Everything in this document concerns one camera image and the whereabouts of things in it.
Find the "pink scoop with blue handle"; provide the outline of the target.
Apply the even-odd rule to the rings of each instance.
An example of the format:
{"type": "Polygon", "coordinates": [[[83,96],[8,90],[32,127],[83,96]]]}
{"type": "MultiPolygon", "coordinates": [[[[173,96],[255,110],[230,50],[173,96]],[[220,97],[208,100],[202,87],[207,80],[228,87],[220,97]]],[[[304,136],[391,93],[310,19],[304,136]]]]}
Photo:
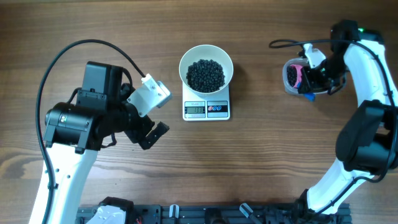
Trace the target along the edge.
{"type": "Polygon", "coordinates": [[[298,78],[298,80],[297,80],[297,82],[295,84],[295,87],[293,87],[293,88],[298,89],[300,87],[301,83],[302,83],[302,69],[303,69],[303,66],[301,66],[301,65],[292,65],[292,66],[294,66],[296,68],[296,70],[297,70],[297,78],[298,78]]]}

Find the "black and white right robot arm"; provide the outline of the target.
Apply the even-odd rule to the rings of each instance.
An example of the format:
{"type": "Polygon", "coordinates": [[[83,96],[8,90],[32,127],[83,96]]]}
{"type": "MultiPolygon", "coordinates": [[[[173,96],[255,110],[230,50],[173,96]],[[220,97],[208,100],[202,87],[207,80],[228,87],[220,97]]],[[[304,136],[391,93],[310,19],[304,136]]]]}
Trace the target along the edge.
{"type": "Polygon", "coordinates": [[[385,59],[381,34],[343,20],[330,31],[331,56],[301,43],[298,58],[282,73],[291,95],[314,99],[345,87],[351,75],[358,108],[340,131],[336,158],[321,180],[296,201],[295,221],[333,222],[343,201],[365,182],[381,181],[397,167],[397,88],[385,59]]]}

